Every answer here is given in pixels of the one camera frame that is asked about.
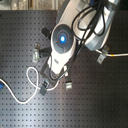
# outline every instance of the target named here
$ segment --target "cable clip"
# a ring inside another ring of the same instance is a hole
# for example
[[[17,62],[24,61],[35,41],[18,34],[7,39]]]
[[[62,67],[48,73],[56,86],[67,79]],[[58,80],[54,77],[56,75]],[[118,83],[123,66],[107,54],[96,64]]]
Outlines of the cable clip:
[[[99,64],[103,63],[104,59],[106,58],[105,54],[108,54],[108,51],[109,51],[109,47],[107,45],[105,45],[103,50],[102,50],[102,53],[100,54],[99,58],[97,59],[97,62]]]

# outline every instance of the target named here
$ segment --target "black metal table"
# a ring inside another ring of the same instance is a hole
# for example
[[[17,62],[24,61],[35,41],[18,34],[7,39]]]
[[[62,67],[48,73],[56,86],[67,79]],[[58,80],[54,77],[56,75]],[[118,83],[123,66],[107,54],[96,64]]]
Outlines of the black metal table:
[[[52,30],[56,11],[0,11],[0,78],[20,100],[33,86],[26,78],[29,66],[42,69],[47,58],[32,63],[35,42],[50,46],[43,26]],[[107,45],[110,53],[128,52],[128,11],[117,13]],[[26,105],[18,104],[6,87],[0,90],[0,127],[3,128],[127,128],[128,57],[106,58],[84,48],[72,67],[73,89],[66,91],[64,78],[45,97],[39,93]],[[36,80],[34,71],[31,79]]]

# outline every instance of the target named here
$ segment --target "wire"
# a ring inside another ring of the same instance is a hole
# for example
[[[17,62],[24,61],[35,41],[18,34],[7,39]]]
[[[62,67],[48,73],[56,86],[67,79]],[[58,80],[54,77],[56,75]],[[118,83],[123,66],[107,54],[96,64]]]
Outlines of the wire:
[[[107,53],[103,53],[103,54],[105,54],[108,57],[128,56],[128,53],[124,53],[124,54],[107,54]]]
[[[35,92],[33,93],[33,95],[32,95],[28,100],[26,100],[26,101],[20,101],[20,100],[18,100],[18,99],[16,98],[16,96],[14,95],[14,93],[12,92],[11,88],[8,86],[8,84],[7,84],[4,80],[0,79],[0,81],[8,88],[8,90],[10,91],[11,95],[13,96],[13,98],[14,98],[19,104],[26,104],[26,103],[28,103],[28,102],[35,96],[37,90],[39,89],[39,88],[38,88],[38,71],[37,71],[34,67],[29,67],[29,68],[27,69],[27,73],[28,73],[28,71],[29,71],[30,69],[33,69],[33,70],[36,71],[36,74],[37,74],[37,82],[36,82],[36,84],[37,84],[37,85],[34,85],[33,83],[30,82],[36,89],[35,89]]]
[[[32,81],[30,80],[30,78],[29,78],[28,72],[29,72],[30,69],[33,69],[33,70],[36,72],[36,75],[37,75],[36,85],[33,84],[33,82],[32,82]],[[34,67],[29,67],[29,68],[27,69],[27,71],[26,71],[26,76],[27,76],[29,82],[36,88],[36,89],[35,89],[35,92],[33,93],[33,95],[32,95],[29,99],[27,99],[26,101],[20,101],[20,100],[18,100],[18,99],[16,98],[16,96],[14,95],[14,93],[12,92],[12,89],[9,87],[9,85],[8,85],[4,80],[0,79],[0,82],[2,82],[2,83],[8,88],[8,90],[10,91],[11,95],[13,96],[13,98],[14,98],[19,104],[26,104],[26,103],[28,103],[28,102],[35,96],[35,94],[37,93],[37,90],[40,89],[40,87],[38,86],[38,83],[39,83],[39,73],[38,73],[38,71],[37,71],[36,68],[34,68]],[[55,87],[50,88],[50,89],[47,89],[47,91],[52,91],[52,90],[54,90],[54,89],[57,87],[58,82],[57,82],[57,84],[55,85]]]

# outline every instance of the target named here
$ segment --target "connector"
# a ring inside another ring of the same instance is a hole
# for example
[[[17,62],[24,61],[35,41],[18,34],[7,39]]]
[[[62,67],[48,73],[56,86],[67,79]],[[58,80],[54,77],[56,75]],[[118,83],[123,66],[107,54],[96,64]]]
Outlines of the connector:
[[[3,86],[4,86],[4,85],[0,83],[0,89],[3,88]]]
[[[49,86],[49,81],[45,79],[40,89],[40,93],[42,96],[46,94],[48,86]]]

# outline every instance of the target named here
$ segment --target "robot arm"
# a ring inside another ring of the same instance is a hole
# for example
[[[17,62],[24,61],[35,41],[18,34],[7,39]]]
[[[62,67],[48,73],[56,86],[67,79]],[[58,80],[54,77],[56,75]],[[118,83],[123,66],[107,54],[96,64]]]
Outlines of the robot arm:
[[[104,46],[119,2],[97,0],[92,6],[82,0],[64,2],[51,36],[52,59],[49,58],[48,65],[52,63],[51,70],[55,74],[59,74],[75,52],[79,52],[75,51],[77,42],[89,50]]]

